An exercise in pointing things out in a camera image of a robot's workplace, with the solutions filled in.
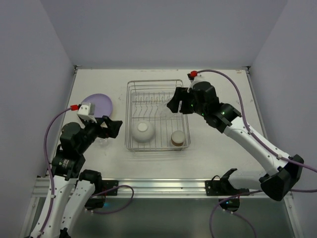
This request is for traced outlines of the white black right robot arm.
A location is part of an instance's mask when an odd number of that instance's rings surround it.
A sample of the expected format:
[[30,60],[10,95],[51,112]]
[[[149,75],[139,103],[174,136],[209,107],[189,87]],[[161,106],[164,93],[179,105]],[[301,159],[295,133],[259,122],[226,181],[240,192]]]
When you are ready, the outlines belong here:
[[237,109],[219,101],[209,82],[200,81],[191,88],[177,87],[167,107],[172,113],[201,115],[209,126],[250,153],[266,172],[259,182],[262,191],[271,199],[282,200],[300,179],[304,159],[281,151],[244,123]]

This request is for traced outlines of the purple plate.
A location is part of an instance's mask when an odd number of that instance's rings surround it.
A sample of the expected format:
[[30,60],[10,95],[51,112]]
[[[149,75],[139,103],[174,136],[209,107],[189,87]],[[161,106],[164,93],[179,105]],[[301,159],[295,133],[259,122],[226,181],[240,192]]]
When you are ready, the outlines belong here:
[[97,93],[86,97],[82,103],[91,103],[95,105],[94,116],[101,118],[102,116],[111,116],[113,104],[110,97],[106,94]]

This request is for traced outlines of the large clear glass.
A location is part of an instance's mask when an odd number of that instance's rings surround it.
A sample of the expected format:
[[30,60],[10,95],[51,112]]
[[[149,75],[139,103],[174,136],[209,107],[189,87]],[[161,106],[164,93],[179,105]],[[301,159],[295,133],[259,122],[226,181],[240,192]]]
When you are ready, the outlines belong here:
[[172,119],[174,116],[177,115],[177,113],[173,113],[168,107],[167,104],[170,102],[170,100],[164,101],[163,103],[159,104],[158,106],[158,116],[161,119]]

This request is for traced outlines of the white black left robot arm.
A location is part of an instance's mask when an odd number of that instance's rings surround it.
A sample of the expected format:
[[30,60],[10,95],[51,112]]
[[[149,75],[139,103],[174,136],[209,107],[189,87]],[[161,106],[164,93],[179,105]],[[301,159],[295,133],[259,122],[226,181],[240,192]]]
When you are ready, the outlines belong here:
[[50,185],[32,238],[68,238],[85,204],[102,189],[100,172],[82,170],[84,152],[96,138],[116,138],[123,124],[103,116],[96,121],[63,126],[60,144],[52,160]]

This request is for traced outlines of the small clear glass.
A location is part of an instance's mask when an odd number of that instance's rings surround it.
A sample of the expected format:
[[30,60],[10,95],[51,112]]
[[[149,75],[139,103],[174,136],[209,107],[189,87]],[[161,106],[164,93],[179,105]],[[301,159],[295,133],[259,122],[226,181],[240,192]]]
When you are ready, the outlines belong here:
[[107,147],[108,146],[108,139],[107,138],[98,138],[98,139],[96,139],[96,143],[100,147]]

